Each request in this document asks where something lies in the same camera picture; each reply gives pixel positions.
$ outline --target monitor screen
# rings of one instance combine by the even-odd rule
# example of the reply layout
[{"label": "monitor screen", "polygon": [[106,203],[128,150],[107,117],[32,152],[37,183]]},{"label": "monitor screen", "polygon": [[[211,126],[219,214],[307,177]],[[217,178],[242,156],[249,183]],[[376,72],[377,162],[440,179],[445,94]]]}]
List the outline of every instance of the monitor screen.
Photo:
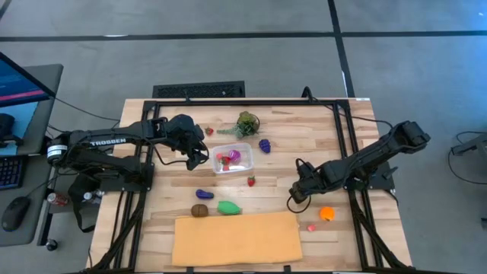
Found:
[{"label": "monitor screen", "polygon": [[0,56],[0,107],[46,100],[50,93],[32,75]]}]

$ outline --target computer mouse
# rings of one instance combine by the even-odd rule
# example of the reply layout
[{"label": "computer mouse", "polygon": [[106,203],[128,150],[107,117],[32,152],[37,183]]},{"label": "computer mouse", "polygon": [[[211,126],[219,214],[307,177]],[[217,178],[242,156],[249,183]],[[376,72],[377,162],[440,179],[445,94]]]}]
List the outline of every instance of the computer mouse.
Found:
[{"label": "computer mouse", "polygon": [[30,199],[26,196],[15,198],[3,212],[2,228],[4,231],[16,231],[24,220],[25,213],[30,206]]}]

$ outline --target gray floor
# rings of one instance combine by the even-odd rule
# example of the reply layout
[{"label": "gray floor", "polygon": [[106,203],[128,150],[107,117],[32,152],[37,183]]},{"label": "gray floor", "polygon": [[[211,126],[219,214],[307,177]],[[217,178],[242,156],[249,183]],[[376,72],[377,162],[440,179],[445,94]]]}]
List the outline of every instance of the gray floor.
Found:
[{"label": "gray floor", "polygon": [[[487,30],[482,1],[336,0],[336,8],[342,31]],[[319,0],[13,0],[0,21],[0,37],[331,30],[327,3]],[[487,186],[455,179],[446,156],[456,133],[487,130],[487,37],[344,43],[356,96],[372,99],[377,118],[418,121],[432,137],[421,153],[391,161],[399,166],[394,178],[414,265],[485,272],[487,231],[480,218],[487,217]],[[248,97],[293,97],[305,85],[320,97],[345,96],[333,38],[17,42],[0,43],[0,51],[21,65],[62,63],[59,97],[111,117],[120,115],[126,98],[149,97],[154,84],[244,80]],[[110,125],[61,104],[51,123],[67,130]],[[475,153],[453,165],[465,177],[487,181]],[[0,248],[0,273],[82,269],[91,235],[79,232],[70,214],[55,216],[53,225],[62,248]]]}]

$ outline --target yellow towel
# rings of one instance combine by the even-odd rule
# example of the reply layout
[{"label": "yellow towel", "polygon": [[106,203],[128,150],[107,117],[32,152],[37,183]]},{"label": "yellow towel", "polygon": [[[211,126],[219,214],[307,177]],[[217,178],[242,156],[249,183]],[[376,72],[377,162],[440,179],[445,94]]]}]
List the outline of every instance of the yellow towel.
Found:
[{"label": "yellow towel", "polygon": [[281,263],[303,257],[291,212],[176,219],[173,266]]}]

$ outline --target robotic arm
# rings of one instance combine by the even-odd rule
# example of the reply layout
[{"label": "robotic arm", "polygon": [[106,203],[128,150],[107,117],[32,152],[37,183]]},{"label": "robotic arm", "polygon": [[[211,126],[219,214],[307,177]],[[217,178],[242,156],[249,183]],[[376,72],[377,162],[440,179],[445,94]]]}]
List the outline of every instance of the robotic arm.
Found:
[{"label": "robotic arm", "polygon": [[180,114],[171,120],[150,119],[118,129],[64,132],[48,144],[47,161],[54,167],[95,174],[97,179],[103,180],[104,191],[120,191],[122,187],[128,191],[142,191],[151,187],[154,165],[141,163],[137,156],[106,155],[100,147],[125,143],[162,144],[187,155],[186,168],[193,170],[208,160],[208,155],[202,153],[208,151],[202,142],[204,138],[199,125],[195,125],[190,116]]},{"label": "robotic arm", "polygon": [[367,181],[377,167],[398,153],[412,154],[425,148],[430,136],[416,122],[405,121],[394,126],[377,142],[343,160],[327,161],[314,168],[306,162],[298,166],[299,181],[289,190],[296,203],[309,195],[324,194],[342,188],[347,179]]}]

